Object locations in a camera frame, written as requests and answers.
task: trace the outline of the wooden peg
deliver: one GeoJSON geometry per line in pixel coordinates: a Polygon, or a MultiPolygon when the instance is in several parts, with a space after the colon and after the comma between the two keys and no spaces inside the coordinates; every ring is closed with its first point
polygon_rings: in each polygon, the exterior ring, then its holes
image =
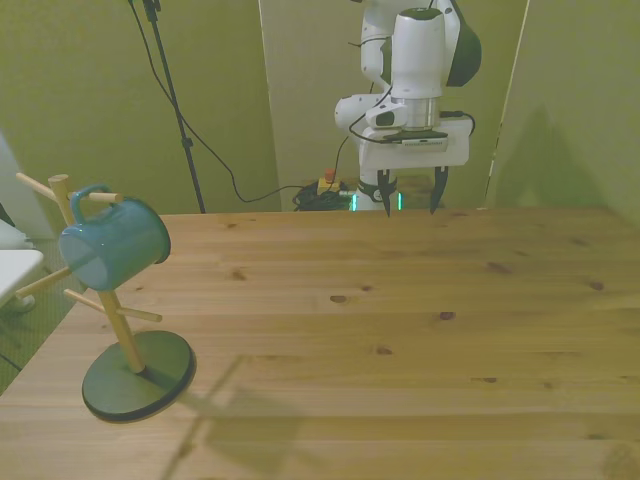
{"type": "MultiPolygon", "coordinates": [[[[87,297],[79,294],[78,292],[67,289],[64,291],[64,294],[67,297],[72,298],[73,300],[76,300],[77,302],[80,302],[87,307],[91,307],[100,313],[107,313],[102,305],[94,302],[93,300],[89,300],[87,297]]],[[[148,322],[159,323],[162,321],[162,315],[158,315],[157,313],[144,312],[142,310],[135,310],[133,308],[120,307],[118,308],[117,313],[119,313],[120,315],[124,315],[125,317],[135,317],[141,320],[147,320],[148,322]]]]}
{"type": "Polygon", "coordinates": [[[98,292],[98,296],[102,305],[104,305],[105,313],[109,317],[113,331],[118,337],[118,343],[129,363],[129,368],[133,373],[141,373],[145,369],[145,365],[133,339],[127,319],[118,313],[118,310],[122,308],[120,300],[118,300],[115,292],[98,292]]]}
{"type": "Polygon", "coordinates": [[[97,302],[94,302],[93,300],[89,300],[87,297],[85,297],[84,295],[79,294],[78,292],[74,292],[73,290],[66,289],[64,291],[64,294],[67,297],[69,297],[69,298],[71,298],[71,299],[73,299],[73,300],[75,300],[77,302],[80,302],[80,303],[86,305],[87,307],[91,307],[91,308],[93,308],[94,310],[97,310],[100,313],[107,313],[102,305],[100,305],[97,302]]]}
{"type": "Polygon", "coordinates": [[[62,217],[67,225],[73,225],[76,223],[71,213],[71,205],[69,204],[69,175],[56,175],[49,179],[49,185],[55,200],[58,203],[58,208],[62,212],[62,217]]]}
{"type": "Polygon", "coordinates": [[[16,178],[20,182],[24,183],[27,187],[39,193],[40,195],[44,195],[45,197],[47,197],[50,200],[53,200],[54,202],[56,201],[56,196],[54,195],[53,190],[51,190],[49,187],[45,187],[40,182],[37,182],[31,177],[28,177],[24,173],[16,173],[16,178]]]}
{"type": "MultiPolygon", "coordinates": [[[[69,200],[73,197],[75,192],[71,192],[68,195],[69,200]]],[[[90,193],[87,198],[93,202],[99,203],[122,203],[124,202],[124,195],[121,193],[103,193],[103,192],[93,192],[90,193]]]]}
{"type": "Polygon", "coordinates": [[[29,295],[33,295],[40,290],[50,287],[57,281],[62,280],[69,275],[71,275],[71,269],[69,267],[64,267],[62,270],[53,272],[51,275],[41,278],[37,282],[33,282],[31,285],[27,285],[26,287],[21,288],[16,292],[16,297],[22,300],[29,295]]]}
{"type": "Polygon", "coordinates": [[[162,321],[162,315],[159,315],[157,313],[145,312],[142,310],[136,310],[134,308],[120,307],[118,309],[118,313],[120,315],[124,315],[125,317],[139,318],[140,320],[146,320],[147,322],[160,323],[162,321]]]}

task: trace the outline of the wooden tabletop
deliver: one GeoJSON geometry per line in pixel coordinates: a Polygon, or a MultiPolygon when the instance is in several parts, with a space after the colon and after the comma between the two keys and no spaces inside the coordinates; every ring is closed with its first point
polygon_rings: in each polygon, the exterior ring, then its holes
{"type": "Polygon", "coordinates": [[[189,341],[191,387],[92,417],[115,340],[76,305],[0,398],[0,478],[640,478],[640,234],[607,211],[165,220],[119,293],[189,341]]]}

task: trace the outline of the mug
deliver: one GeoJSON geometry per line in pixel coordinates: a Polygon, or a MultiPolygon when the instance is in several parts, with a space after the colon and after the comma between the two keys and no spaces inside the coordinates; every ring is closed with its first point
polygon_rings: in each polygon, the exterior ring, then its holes
{"type": "Polygon", "coordinates": [[[164,262],[171,253],[171,238],[158,214],[135,198],[112,203],[85,218],[80,200],[97,191],[111,192],[106,185],[93,185],[73,194],[71,211],[76,224],[62,232],[58,245],[73,274],[89,288],[103,292],[164,262]]]}

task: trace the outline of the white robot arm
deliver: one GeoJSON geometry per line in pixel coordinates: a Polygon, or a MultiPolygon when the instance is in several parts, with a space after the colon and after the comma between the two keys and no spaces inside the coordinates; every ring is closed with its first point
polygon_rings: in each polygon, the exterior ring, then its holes
{"type": "Polygon", "coordinates": [[[371,0],[362,26],[362,72],[386,92],[342,99],[337,125],[359,148],[358,205],[395,205],[394,170],[436,167],[432,212],[448,167],[469,159],[473,121],[440,112],[444,86],[460,87],[480,68],[482,47],[455,0],[371,0]]]}

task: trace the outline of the floor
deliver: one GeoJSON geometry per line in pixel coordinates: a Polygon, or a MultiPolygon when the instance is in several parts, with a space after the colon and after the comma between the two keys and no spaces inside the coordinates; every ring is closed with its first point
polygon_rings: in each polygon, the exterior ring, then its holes
{"type": "MultiPolygon", "coordinates": [[[[45,267],[50,271],[64,267],[56,240],[33,242],[45,257],[45,267]]],[[[84,291],[73,277],[35,295],[36,306],[24,314],[0,312],[0,354],[18,367],[23,367],[38,348],[71,310],[74,302],[62,293],[65,288],[84,291]]],[[[11,384],[19,371],[0,357],[0,395],[11,384]]]]}

